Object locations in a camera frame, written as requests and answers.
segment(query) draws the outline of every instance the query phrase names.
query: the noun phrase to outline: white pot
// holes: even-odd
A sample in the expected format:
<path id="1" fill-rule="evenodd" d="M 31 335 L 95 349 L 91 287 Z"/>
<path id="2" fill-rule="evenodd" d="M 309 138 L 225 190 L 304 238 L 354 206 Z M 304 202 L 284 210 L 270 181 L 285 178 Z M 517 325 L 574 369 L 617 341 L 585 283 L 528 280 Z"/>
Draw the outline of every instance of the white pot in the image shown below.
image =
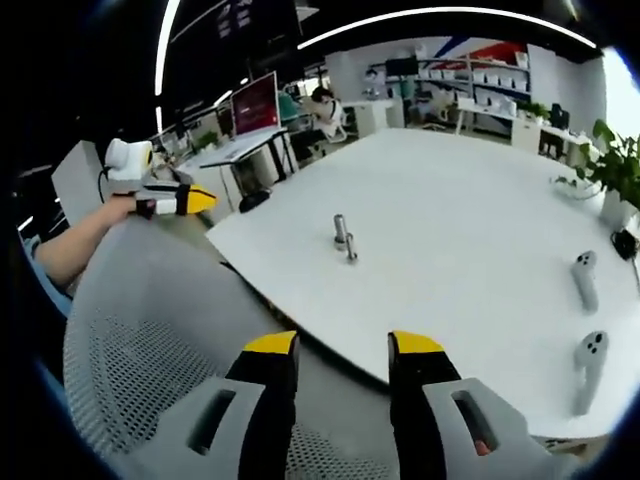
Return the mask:
<path id="1" fill-rule="evenodd" d="M 629 202 L 621 202 L 620 194 L 615 190 L 607 190 L 604 197 L 604 205 L 600 212 L 600 221 L 618 232 L 625 228 L 631 217 L 636 213 L 636 209 Z"/>

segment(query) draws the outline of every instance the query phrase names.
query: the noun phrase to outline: person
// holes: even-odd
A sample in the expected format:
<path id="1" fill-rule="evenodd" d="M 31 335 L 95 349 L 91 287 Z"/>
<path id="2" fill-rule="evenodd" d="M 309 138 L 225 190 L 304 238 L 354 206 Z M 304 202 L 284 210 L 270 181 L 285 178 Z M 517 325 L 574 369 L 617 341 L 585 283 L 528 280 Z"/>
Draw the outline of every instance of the person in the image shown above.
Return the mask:
<path id="1" fill-rule="evenodd" d="M 331 90 L 317 87 L 310 101 L 303 103 L 304 108 L 313 116 L 311 130 L 295 132 L 291 135 L 291 146 L 298 161 L 306 160 L 313 155 L 312 147 L 326 137 L 336 134 L 340 126 L 342 106 L 333 96 Z"/>
<path id="2" fill-rule="evenodd" d="M 111 227 L 136 211 L 136 199 L 114 195 L 78 224 L 32 251 L 37 266 L 58 288 L 64 289 L 86 268 Z"/>

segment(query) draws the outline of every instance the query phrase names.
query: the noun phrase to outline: person's arm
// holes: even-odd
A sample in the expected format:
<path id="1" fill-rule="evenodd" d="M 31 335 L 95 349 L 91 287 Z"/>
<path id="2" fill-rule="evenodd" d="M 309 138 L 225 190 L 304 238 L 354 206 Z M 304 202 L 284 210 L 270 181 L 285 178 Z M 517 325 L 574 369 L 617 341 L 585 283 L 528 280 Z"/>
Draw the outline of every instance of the person's arm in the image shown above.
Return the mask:
<path id="1" fill-rule="evenodd" d="M 135 198 L 111 197 L 77 225 L 38 246 L 36 261 L 53 283 L 65 287 L 85 269 L 109 228 L 135 210 Z"/>

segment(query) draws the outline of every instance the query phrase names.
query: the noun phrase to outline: black ceiling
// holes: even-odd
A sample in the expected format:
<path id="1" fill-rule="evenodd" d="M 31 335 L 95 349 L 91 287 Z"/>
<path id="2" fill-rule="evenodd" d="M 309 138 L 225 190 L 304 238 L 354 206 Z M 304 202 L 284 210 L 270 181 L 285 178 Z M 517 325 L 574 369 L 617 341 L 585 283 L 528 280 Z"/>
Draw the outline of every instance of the black ceiling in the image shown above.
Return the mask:
<path id="1" fill-rule="evenodd" d="M 182 0 L 172 36 L 216 3 L 218 0 Z M 303 22 L 303 40 L 389 11 L 464 2 L 308 0 L 307 3 L 320 11 Z M 544 8 L 547 0 L 467 3 L 547 16 Z M 120 135 L 139 139 L 152 135 L 156 131 L 158 103 L 167 106 L 166 120 L 170 121 L 171 108 L 168 107 L 173 107 L 176 99 L 187 103 L 205 91 L 209 99 L 216 98 L 246 75 L 247 57 L 255 60 L 267 54 L 263 41 L 247 42 L 240 51 L 221 52 L 211 40 L 207 22 L 199 22 L 192 29 L 190 39 L 184 42 L 179 39 L 170 45 L 165 69 L 168 93 L 164 96 L 167 98 L 155 98 L 156 48 L 165 6 L 166 0 L 67 0 L 47 2 L 37 9 L 39 15 L 29 9 L 24 12 L 29 32 L 43 39 L 21 59 L 28 73 L 22 85 L 27 91 L 24 101 L 29 106 L 26 131 L 31 135 L 38 133 L 37 144 L 49 146 L 48 156 L 59 156 L 59 153 L 51 154 L 54 143 L 62 144 L 59 151 L 65 152 L 79 137 L 96 139 Z M 276 18 L 268 14 L 264 17 L 269 22 Z M 600 41 L 595 32 L 584 25 L 570 28 Z M 534 43 L 577 61 L 594 54 L 593 50 L 564 35 L 526 22 L 486 15 L 438 14 L 388 20 L 354 29 L 304 49 L 292 57 L 292 62 L 301 67 L 338 50 L 398 38 L 461 34 Z M 288 40 L 296 43 L 299 39 Z M 34 42 L 27 38 L 24 43 Z M 26 165 L 43 163 L 41 154 L 25 151 L 23 156 L 27 157 L 23 159 Z"/>

